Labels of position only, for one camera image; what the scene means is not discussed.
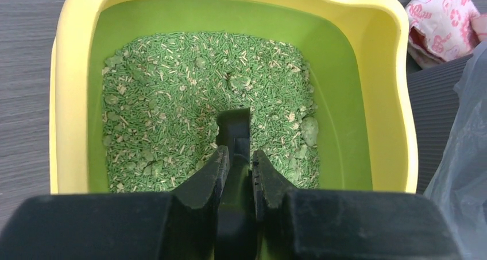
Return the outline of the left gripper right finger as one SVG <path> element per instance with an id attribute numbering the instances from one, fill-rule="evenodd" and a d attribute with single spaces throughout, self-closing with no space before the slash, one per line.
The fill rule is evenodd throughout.
<path id="1" fill-rule="evenodd" d="M 252 157 L 261 259 L 461 259 L 438 207 L 397 192 L 300 189 Z"/>

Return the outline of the yellow litter box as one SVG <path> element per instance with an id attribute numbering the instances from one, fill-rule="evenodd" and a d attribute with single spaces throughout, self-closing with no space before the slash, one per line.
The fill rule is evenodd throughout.
<path id="1" fill-rule="evenodd" d="M 280 40 L 303 52 L 318 105 L 322 188 L 416 191 L 408 18 L 398 0 L 65 0 L 51 53 L 52 193 L 108 190 L 104 59 L 138 36 L 201 30 Z"/>

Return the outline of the blue bag lined bin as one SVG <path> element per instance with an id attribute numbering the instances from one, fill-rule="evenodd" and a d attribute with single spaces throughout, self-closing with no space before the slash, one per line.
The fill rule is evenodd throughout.
<path id="1" fill-rule="evenodd" d="M 459 108 L 425 197 L 443 214 L 463 259 L 486 259 L 486 42 L 454 86 Z"/>

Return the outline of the pink patterned cloth bag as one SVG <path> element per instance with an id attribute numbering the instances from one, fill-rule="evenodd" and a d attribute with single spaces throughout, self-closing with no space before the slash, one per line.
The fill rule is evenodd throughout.
<path id="1" fill-rule="evenodd" d="M 453 61 L 486 41 L 486 14 L 472 0 L 411 0 L 408 53 L 423 69 Z"/>

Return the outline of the black litter scoop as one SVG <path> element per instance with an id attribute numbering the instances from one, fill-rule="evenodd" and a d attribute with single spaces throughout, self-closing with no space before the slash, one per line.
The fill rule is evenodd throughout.
<path id="1" fill-rule="evenodd" d="M 250 109 L 221 112 L 217 145 L 229 152 L 227 173 L 217 210 L 215 259 L 255 259 L 258 231 L 250 170 Z"/>

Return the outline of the green cat litter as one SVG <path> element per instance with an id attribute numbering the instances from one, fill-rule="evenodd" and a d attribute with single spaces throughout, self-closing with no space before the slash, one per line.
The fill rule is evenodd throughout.
<path id="1" fill-rule="evenodd" d="M 252 150 L 299 188 L 316 188 L 310 67 L 287 42 L 228 32 L 156 33 L 105 61 L 102 142 L 109 191 L 170 191 L 216 149 L 217 116 L 249 108 Z"/>

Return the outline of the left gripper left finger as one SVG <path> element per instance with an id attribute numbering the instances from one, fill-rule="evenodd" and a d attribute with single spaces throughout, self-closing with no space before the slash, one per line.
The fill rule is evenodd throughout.
<path id="1" fill-rule="evenodd" d="M 229 152 L 220 146 L 172 192 L 44 195 L 1 233 L 2 259 L 209 259 Z"/>

